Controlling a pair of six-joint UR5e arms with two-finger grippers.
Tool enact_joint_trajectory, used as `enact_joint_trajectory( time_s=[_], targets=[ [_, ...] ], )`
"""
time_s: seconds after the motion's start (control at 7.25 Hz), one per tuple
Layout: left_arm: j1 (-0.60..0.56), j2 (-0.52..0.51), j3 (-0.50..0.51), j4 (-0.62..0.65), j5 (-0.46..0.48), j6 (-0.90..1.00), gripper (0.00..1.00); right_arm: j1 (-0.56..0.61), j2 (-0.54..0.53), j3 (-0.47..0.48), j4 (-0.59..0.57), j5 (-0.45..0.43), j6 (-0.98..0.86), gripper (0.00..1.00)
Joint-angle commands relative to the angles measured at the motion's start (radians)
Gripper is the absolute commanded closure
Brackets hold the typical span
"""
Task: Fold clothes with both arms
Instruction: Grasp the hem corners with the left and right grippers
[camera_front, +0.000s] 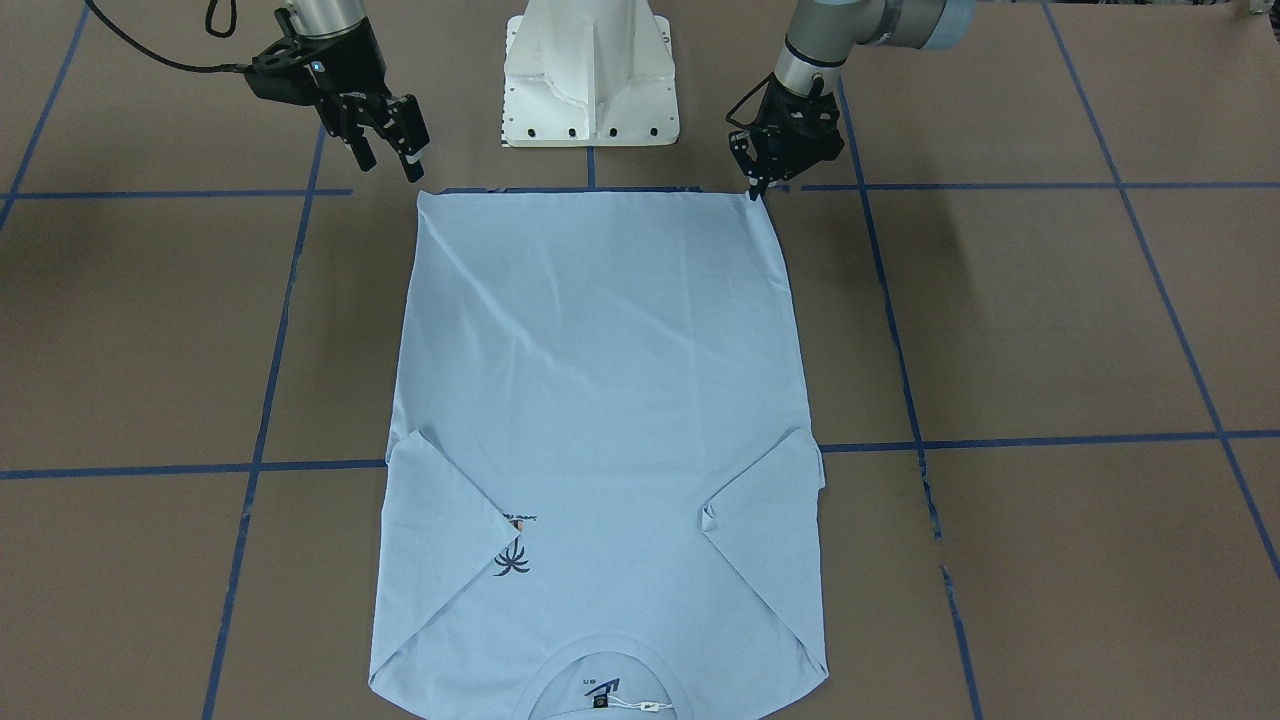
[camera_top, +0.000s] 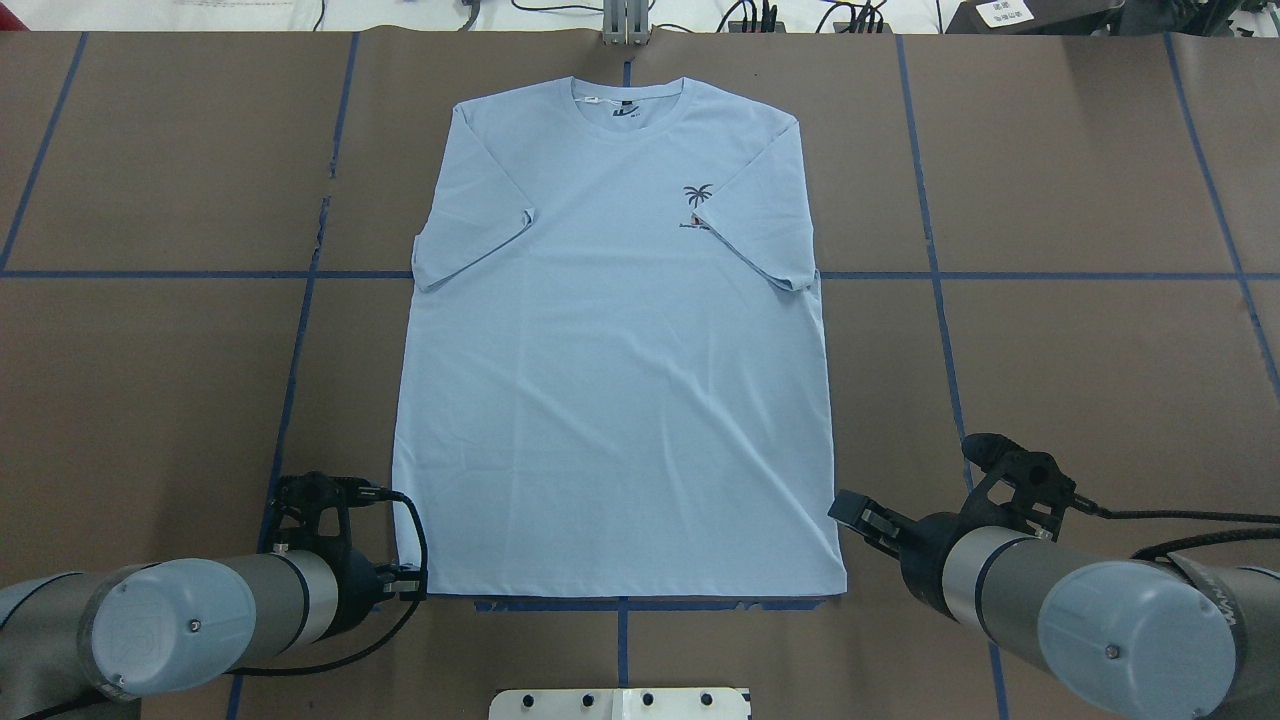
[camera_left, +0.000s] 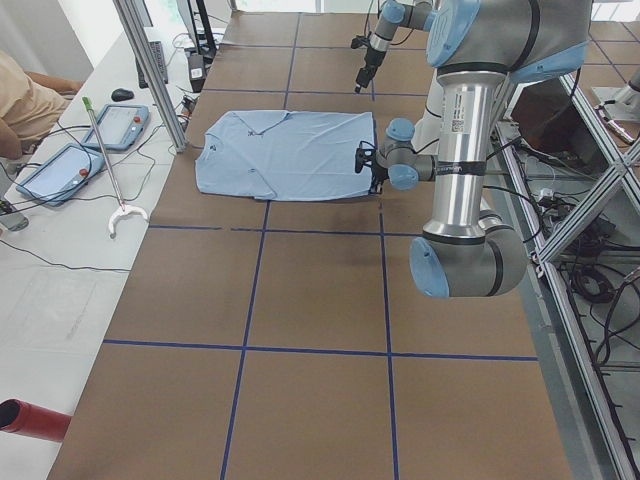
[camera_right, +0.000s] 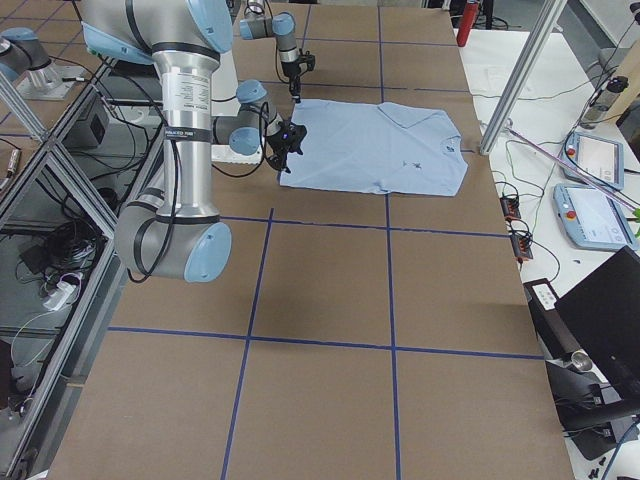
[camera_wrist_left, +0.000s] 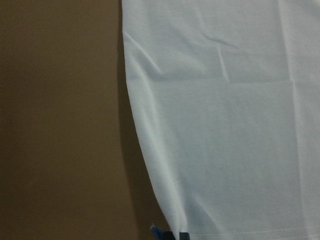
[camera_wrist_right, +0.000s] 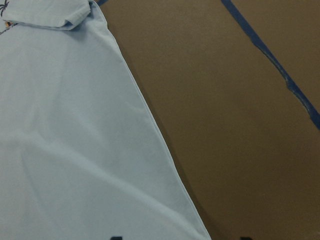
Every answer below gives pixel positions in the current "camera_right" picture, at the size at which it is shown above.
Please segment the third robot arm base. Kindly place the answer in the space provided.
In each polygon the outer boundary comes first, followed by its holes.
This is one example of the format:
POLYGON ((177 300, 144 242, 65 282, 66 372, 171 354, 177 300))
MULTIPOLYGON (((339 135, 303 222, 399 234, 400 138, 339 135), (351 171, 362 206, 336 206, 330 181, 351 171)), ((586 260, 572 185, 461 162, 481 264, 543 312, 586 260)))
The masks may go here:
POLYGON ((1 32, 1 72, 10 82, 19 78, 19 94, 29 100, 64 100, 79 78, 82 66, 63 66, 52 60, 38 36, 26 27, 1 32))

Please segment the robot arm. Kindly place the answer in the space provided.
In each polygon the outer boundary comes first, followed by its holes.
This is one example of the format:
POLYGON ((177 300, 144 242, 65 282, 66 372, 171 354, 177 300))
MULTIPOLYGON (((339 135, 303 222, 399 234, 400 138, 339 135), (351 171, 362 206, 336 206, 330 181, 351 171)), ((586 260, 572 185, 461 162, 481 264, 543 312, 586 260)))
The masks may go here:
POLYGON ((247 1, 244 18, 239 21, 244 40, 273 38, 275 40, 276 76, 288 86, 294 103, 301 102, 301 78, 315 69, 316 58, 298 46, 296 21, 290 12, 275 15, 268 1, 247 1))
POLYGON ((212 149, 260 153, 276 171, 301 149, 306 128, 283 118, 263 85, 247 80, 217 92, 214 75, 230 61, 233 24, 224 1, 87 1, 87 47, 151 65, 162 101, 162 168, 121 212, 115 250, 129 277, 209 282, 228 261, 232 233, 212 201, 212 149))

